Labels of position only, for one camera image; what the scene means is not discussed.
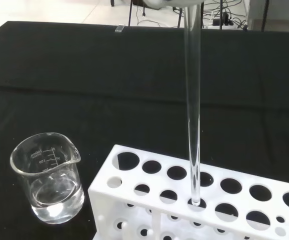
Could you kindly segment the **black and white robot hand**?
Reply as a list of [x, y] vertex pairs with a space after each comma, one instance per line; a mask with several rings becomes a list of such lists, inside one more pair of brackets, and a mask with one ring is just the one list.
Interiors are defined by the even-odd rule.
[[186, 8], [196, 6], [203, 3], [204, 0], [143, 0], [143, 2], [151, 8], [160, 9], [164, 7]]

